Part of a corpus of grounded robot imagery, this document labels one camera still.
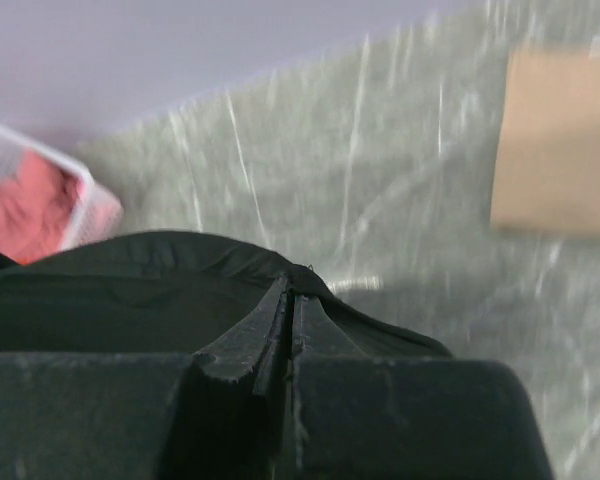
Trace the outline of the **black t-shirt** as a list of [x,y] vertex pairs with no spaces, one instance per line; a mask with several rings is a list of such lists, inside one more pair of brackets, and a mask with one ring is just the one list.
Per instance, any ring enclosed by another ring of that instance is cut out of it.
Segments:
[[0,352],[196,352],[244,319],[278,280],[319,299],[372,355],[448,355],[440,342],[357,311],[310,268],[228,237],[129,234],[26,265],[0,260]]

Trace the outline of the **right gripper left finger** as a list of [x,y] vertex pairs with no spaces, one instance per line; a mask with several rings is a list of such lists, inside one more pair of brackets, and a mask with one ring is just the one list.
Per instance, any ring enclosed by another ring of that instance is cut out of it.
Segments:
[[193,352],[0,352],[0,479],[271,479],[288,287]]

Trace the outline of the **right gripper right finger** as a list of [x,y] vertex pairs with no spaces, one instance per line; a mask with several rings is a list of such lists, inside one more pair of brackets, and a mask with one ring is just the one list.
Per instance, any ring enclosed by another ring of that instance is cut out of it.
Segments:
[[529,396],[491,361],[365,354],[315,298],[296,300],[298,479],[549,479]]

